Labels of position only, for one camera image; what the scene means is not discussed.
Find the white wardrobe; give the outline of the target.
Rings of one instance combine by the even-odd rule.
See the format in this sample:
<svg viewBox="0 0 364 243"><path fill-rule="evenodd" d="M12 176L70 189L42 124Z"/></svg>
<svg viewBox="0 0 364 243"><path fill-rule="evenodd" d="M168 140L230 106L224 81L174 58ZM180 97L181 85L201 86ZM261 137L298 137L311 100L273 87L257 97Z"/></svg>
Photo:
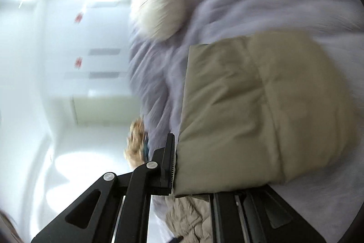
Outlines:
<svg viewBox="0 0 364 243"><path fill-rule="evenodd" d="M127 77L127 3L33 0L14 5L19 61L14 73L53 133L120 124L133 108Z"/></svg>

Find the beige puffer jacket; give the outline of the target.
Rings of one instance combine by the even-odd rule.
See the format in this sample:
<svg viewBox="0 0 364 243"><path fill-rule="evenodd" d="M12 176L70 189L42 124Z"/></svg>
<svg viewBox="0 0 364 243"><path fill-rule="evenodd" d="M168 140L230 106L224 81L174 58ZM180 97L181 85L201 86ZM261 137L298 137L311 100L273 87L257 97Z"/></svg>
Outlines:
<svg viewBox="0 0 364 243"><path fill-rule="evenodd" d="M190 48L176 195L270 184L327 242L363 203L363 35L267 31Z"/></svg>

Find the lavender plush bed blanket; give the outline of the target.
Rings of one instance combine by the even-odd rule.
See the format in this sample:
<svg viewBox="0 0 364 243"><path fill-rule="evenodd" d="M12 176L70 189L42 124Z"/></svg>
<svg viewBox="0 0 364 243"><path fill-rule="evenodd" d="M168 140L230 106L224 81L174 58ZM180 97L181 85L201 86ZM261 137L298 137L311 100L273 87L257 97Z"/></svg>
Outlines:
<svg viewBox="0 0 364 243"><path fill-rule="evenodd" d="M129 75L141 100L151 150L178 134L190 46L278 28L308 31L342 70L363 113L363 5L360 0L187 0L174 37L148 41L132 27Z"/></svg>

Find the yellow striped garment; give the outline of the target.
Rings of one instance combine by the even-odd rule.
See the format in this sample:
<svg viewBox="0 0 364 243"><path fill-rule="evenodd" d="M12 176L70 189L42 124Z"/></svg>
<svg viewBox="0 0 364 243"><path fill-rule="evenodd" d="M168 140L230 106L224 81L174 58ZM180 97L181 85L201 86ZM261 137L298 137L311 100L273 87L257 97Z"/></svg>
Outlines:
<svg viewBox="0 0 364 243"><path fill-rule="evenodd" d="M133 170L145 163L142 154L143 136L145 133L147 132L141 117L131 123L124 155Z"/></svg>

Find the dark teal garment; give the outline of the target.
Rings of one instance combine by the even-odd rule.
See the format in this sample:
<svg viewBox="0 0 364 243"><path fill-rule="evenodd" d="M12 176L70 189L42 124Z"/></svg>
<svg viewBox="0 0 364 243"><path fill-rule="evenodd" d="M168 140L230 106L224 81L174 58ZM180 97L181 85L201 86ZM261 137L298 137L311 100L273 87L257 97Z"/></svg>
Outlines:
<svg viewBox="0 0 364 243"><path fill-rule="evenodd" d="M149 138L148 134L145 133L143 136L143 148L142 148L142 154L144 162L147 162L149 160L149 146L148 146Z"/></svg>

